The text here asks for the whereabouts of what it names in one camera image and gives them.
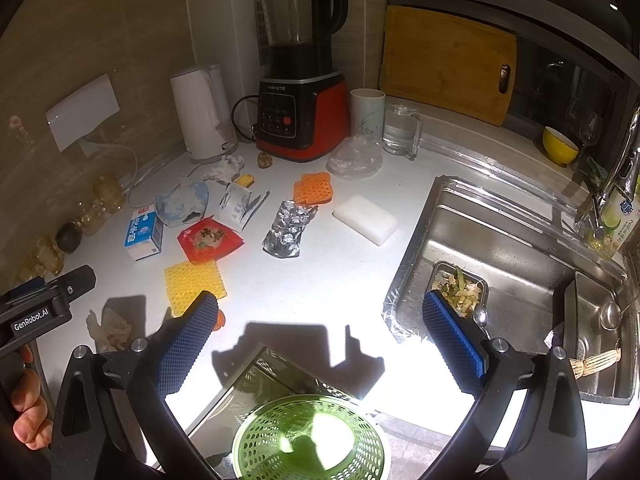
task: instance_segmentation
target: vent grille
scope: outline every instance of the vent grille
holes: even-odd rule
[[[264,19],[264,9],[261,0],[254,0],[255,4],[255,28],[258,37],[258,53],[260,66],[269,64],[269,40],[267,38],[267,25]]]

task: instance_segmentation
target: orange sponge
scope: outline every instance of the orange sponge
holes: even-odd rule
[[[293,185],[293,200],[298,204],[317,205],[330,202],[334,196],[331,175],[328,173],[305,173]]]

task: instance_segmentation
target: white countertop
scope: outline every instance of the white countertop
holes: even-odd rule
[[[233,349],[242,338],[242,351],[232,359],[235,366],[246,356],[244,350],[253,350],[261,342],[347,391],[361,379],[367,382],[367,374],[379,375],[383,368],[364,399],[368,408],[439,433],[455,433],[473,398],[460,392],[432,343],[421,342],[417,336],[404,344],[396,343],[381,317],[389,285],[437,176],[462,177],[547,217],[550,206],[436,153],[420,150],[414,162],[385,153],[382,169],[371,178],[347,182],[333,177],[334,199],[320,206],[306,228],[302,254],[278,260],[262,250],[262,240],[280,202],[291,198],[293,183],[302,173],[324,171],[326,157],[307,164],[275,159],[273,166],[260,170],[257,153],[255,146],[242,144],[236,155],[244,157],[243,173],[256,178],[252,189],[268,188],[271,195],[242,232],[244,246],[218,262],[228,293],[220,300],[226,326],[209,338],[180,392],[167,397],[177,420],[187,427],[219,392],[222,383],[212,358],[216,362],[228,358],[230,354],[217,352]],[[186,154],[179,157],[143,182],[134,191],[132,201],[150,202],[156,194],[174,187],[179,176],[191,169]],[[193,176],[205,171],[206,167],[198,168]],[[208,181],[208,185],[207,215],[211,215],[222,197],[223,187],[213,181]],[[398,218],[398,230],[382,247],[332,217],[334,206],[356,193]],[[139,316],[143,315],[143,331],[147,335],[158,329],[165,316],[169,303],[163,271],[186,260],[177,241],[181,228],[165,227],[162,253],[134,262],[123,248],[131,213],[129,208],[120,211],[97,235],[84,238],[79,249],[66,258],[65,272],[89,264],[94,268],[97,283],[93,291],[72,303],[70,322],[38,339],[54,398],[73,349],[80,344],[95,348],[85,324],[89,309],[100,319],[108,301],[120,306],[130,304],[132,309],[139,309]],[[346,351],[347,327],[351,337],[359,341],[362,354],[382,360],[358,359],[358,345],[352,340]],[[353,362],[346,370],[346,364],[340,366],[345,359]],[[523,400],[524,392],[514,394],[495,437],[495,446],[507,443]],[[588,446],[617,443],[639,405],[637,397],[629,406],[583,402]],[[146,462],[154,462],[150,449]]]

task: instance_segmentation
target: metal screw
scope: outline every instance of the metal screw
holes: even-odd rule
[[[502,339],[501,337],[492,339],[491,346],[501,354],[504,354],[509,349],[509,343],[506,339]]]
[[[87,353],[88,350],[89,350],[89,347],[87,345],[76,346],[74,348],[73,356],[76,359],[82,359],[85,356],[85,354]]]
[[[146,345],[148,344],[148,342],[146,341],[145,338],[143,337],[139,337],[137,339],[134,339],[131,343],[131,349],[134,352],[142,352],[145,348]]]
[[[562,359],[566,357],[566,351],[561,346],[554,346],[551,351],[556,356],[556,359],[559,359],[562,361]]]

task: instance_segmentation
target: blue and white box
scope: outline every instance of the blue and white box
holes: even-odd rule
[[[129,222],[125,249],[136,261],[159,254],[162,250],[163,228],[153,205],[138,209]]]

